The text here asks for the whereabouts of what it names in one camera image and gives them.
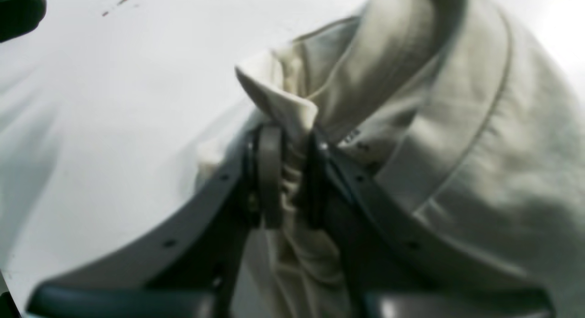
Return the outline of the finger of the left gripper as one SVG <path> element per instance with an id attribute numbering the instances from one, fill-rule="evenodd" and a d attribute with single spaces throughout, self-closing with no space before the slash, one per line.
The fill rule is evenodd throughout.
<path id="1" fill-rule="evenodd" d="M 47 11 L 47 0 L 0 0 L 0 41 L 32 32 Z"/>

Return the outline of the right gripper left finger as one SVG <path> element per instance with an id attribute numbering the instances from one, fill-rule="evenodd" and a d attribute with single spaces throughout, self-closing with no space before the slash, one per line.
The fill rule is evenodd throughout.
<path id="1" fill-rule="evenodd" d="M 282 224 L 283 133 L 247 133 L 173 216 L 122 249 L 36 287 L 42 318 L 227 318 L 250 230 Z"/>

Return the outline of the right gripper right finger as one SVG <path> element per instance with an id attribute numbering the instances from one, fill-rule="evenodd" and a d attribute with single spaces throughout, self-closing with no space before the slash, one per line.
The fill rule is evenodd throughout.
<path id="1" fill-rule="evenodd" d="M 309 140 L 310 227 L 338 246 L 354 318 L 554 318 L 547 291 L 433 235 L 323 132 Z"/>

